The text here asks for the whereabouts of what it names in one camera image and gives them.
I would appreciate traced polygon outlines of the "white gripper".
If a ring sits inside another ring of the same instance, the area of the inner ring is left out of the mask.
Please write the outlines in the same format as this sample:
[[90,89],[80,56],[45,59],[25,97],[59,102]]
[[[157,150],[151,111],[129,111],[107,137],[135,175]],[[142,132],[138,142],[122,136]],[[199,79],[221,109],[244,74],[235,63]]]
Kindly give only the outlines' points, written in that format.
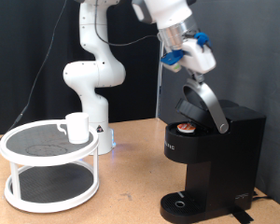
[[216,67],[216,60],[210,48],[201,48],[195,39],[188,39],[182,45],[184,52],[179,63],[187,69],[200,74],[190,72],[192,79],[199,83],[204,82],[204,75]]

